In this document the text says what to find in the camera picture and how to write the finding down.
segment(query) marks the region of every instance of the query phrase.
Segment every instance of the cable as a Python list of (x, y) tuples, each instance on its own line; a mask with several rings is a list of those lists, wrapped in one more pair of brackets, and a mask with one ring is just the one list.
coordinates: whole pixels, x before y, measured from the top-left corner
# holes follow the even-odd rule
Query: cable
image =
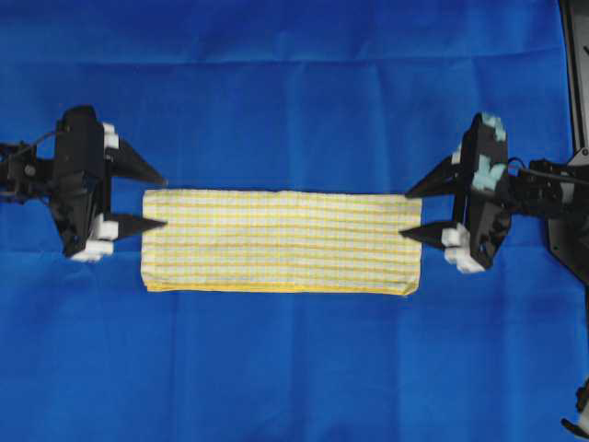
[(22, 155), (26, 152), (29, 152), (33, 147), (37, 147), (37, 145), (39, 143), (42, 143), (43, 141), (45, 141), (47, 138), (49, 138), (50, 136), (56, 136), (59, 134), (62, 134), (62, 131), (51, 131), (48, 132), (46, 134), (41, 135), (39, 138), (37, 138), (35, 141), (33, 141), (30, 145), (27, 145), (27, 147), (25, 147), (24, 149), (16, 152), (16, 154), (13, 155), (13, 157), (18, 157), (19, 155)]
[(521, 165), (522, 165), (522, 168), (524, 168), (524, 169), (525, 169), (525, 164), (524, 164), (524, 161), (522, 161), (522, 160), (521, 160), (521, 158), (519, 158), (519, 157), (511, 157), (511, 158), (509, 158), (509, 159), (507, 160), (507, 164), (509, 165), (510, 163), (512, 163), (512, 162), (514, 162), (514, 161), (517, 161), (519, 164), (521, 164)]
[(520, 168), (520, 170), (525, 173), (529, 173), (530, 175), (537, 175), (537, 176), (543, 177), (543, 178), (551, 178), (553, 180), (558, 180), (558, 181), (562, 181), (562, 182), (570, 182), (573, 184), (579, 184), (581, 186), (589, 186), (589, 181), (579, 180), (579, 179), (576, 179), (573, 177), (567, 177), (565, 175), (557, 175), (554, 173), (539, 172), (537, 170), (526, 169), (526, 168)]

